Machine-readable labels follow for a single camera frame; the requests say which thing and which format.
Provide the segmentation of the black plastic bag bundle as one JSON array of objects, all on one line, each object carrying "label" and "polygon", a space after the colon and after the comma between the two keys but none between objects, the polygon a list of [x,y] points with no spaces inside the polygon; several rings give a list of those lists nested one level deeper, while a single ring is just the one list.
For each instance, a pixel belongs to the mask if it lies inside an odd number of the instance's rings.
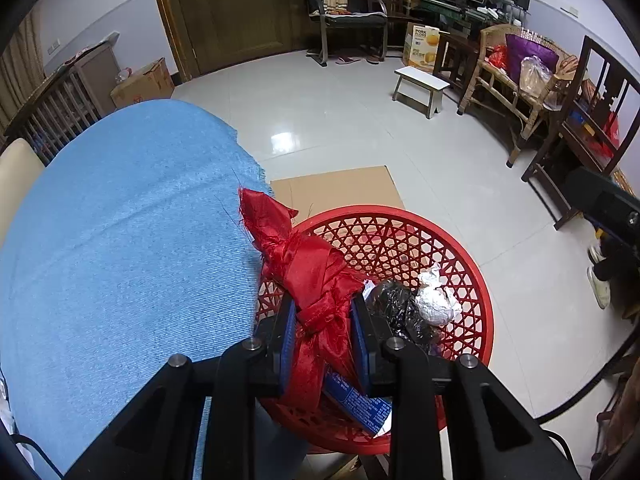
[{"label": "black plastic bag bundle", "polygon": [[413,342],[428,356],[441,356],[440,330],[428,325],[416,305],[416,293],[404,284],[382,281],[366,299],[372,318],[384,318],[397,337]]}]

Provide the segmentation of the blue medicine box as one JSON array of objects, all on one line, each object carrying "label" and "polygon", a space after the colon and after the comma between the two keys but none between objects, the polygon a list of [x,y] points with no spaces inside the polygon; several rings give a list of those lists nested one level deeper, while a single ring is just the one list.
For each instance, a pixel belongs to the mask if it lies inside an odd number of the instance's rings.
[{"label": "blue medicine box", "polygon": [[371,437],[382,437],[392,429],[392,402],[365,396],[333,370],[324,375],[323,392]]}]

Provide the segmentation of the white paper ball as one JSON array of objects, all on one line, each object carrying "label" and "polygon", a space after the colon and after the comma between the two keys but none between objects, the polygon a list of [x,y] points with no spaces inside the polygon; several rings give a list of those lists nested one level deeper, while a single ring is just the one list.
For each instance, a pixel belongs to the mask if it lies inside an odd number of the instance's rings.
[{"label": "white paper ball", "polygon": [[414,302],[421,318],[428,325],[445,327],[462,313],[462,305],[442,282],[438,263],[421,272],[418,281],[419,288]]}]

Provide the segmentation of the dark wooden chair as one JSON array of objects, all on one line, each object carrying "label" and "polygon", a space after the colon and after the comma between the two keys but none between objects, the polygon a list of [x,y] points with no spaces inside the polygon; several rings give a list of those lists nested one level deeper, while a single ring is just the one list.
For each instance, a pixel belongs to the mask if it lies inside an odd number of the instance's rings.
[{"label": "dark wooden chair", "polygon": [[521,176],[541,201],[555,229],[578,215],[570,206],[559,157],[570,153],[579,169],[610,178],[639,132],[639,77],[602,44],[587,36],[563,105],[547,139]]}]

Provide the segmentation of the flat cardboard sheet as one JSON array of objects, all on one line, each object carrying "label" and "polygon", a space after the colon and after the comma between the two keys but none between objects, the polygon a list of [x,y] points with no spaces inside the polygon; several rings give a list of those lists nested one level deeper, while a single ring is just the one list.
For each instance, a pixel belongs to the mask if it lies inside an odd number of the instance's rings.
[{"label": "flat cardboard sheet", "polygon": [[386,166],[273,180],[270,185],[278,202],[298,211],[293,224],[338,207],[381,205],[404,208]]}]

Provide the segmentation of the blue round tablecloth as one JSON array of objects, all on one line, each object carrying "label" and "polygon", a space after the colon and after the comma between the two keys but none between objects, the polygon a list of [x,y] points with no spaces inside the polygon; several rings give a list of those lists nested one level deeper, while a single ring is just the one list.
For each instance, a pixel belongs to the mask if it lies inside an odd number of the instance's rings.
[{"label": "blue round tablecloth", "polygon": [[239,189],[264,173],[222,119],[131,105],[67,144],[1,248],[1,368],[18,430],[66,471],[175,353],[252,330],[260,257]]}]

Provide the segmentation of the purple cushion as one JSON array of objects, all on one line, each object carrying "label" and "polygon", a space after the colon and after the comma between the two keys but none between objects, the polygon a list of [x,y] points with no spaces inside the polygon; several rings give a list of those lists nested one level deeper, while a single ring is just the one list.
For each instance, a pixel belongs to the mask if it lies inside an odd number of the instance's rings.
[{"label": "purple cushion", "polygon": [[524,58],[536,56],[550,70],[555,72],[559,55],[548,47],[538,44],[538,42],[526,39],[513,34],[506,35],[506,72],[509,77],[516,82],[520,82],[521,65]]}]

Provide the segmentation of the small white stool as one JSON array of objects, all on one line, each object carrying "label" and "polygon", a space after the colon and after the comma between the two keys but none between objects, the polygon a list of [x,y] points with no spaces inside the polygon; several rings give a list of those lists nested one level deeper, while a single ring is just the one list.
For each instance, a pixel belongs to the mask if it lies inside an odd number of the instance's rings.
[{"label": "small white stool", "polygon": [[401,96],[419,103],[424,108],[424,115],[432,119],[442,110],[444,92],[450,83],[413,66],[405,66],[394,70],[397,76],[392,100]]}]

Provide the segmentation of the yellow printed cardboard box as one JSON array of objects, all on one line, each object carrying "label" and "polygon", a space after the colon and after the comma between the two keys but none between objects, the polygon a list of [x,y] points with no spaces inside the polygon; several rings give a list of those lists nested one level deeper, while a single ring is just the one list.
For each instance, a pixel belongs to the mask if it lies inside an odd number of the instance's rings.
[{"label": "yellow printed cardboard box", "polygon": [[406,31],[402,62],[429,74],[433,73],[440,30],[437,27],[409,23]]}]

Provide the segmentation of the brown cardboard box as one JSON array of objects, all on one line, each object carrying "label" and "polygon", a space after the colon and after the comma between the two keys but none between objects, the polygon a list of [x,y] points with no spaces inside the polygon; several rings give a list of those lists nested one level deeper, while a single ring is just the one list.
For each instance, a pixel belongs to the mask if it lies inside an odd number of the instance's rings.
[{"label": "brown cardboard box", "polygon": [[166,66],[166,60],[145,65],[120,82],[111,92],[114,105],[120,110],[132,104],[149,100],[169,99],[175,85]]}]

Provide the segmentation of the black metal chair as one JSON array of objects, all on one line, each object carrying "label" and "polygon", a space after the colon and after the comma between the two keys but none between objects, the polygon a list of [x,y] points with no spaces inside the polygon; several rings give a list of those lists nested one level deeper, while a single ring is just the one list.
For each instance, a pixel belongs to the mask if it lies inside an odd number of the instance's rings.
[{"label": "black metal chair", "polygon": [[320,50],[309,53],[326,67],[329,61],[329,29],[378,29],[381,47],[374,48],[373,61],[384,62],[387,54],[388,11],[383,0],[305,0],[308,16],[320,28]]}]

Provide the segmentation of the beige leather sofa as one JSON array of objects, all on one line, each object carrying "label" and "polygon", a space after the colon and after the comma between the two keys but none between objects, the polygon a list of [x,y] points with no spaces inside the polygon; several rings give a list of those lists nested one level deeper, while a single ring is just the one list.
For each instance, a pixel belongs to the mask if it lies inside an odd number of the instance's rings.
[{"label": "beige leather sofa", "polygon": [[24,139],[16,139],[0,157],[0,244],[44,165]]}]

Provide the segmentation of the wooden slatted radiator cabinet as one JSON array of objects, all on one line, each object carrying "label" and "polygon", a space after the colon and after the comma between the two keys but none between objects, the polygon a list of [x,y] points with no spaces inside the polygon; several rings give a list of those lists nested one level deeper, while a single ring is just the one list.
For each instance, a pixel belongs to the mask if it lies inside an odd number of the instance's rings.
[{"label": "wooden slatted radiator cabinet", "polygon": [[6,127],[2,150],[23,139],[49,165],[62,148],[116,110],[111,92],[118,73],[109,41],[80,51],[32,92]]}]

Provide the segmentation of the brown wooden double door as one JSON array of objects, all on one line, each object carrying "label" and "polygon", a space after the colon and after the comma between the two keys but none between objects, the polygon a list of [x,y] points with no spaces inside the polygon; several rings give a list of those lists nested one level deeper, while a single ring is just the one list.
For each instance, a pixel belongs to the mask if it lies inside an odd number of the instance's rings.
[{"label": "brown wooden double door", "polygon": [[328,33],[374,29],[386,48],[386,24],[372,21],[381,0],[349,0],[352,16],[324,15],[322,0],[156,0],[182,79],[264,56],[310,49],[320,65],[328,59]]}]

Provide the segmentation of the beige brown curtain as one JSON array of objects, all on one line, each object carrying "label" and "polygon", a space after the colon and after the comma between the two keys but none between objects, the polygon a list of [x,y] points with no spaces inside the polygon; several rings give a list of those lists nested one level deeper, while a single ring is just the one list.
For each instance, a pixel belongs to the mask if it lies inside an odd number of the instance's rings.
[{"label": "beige brown curtain", "polygon": [[39,39],[40,15],[35,6],[18,25],[1,55],[1,134],[44,81]]}]

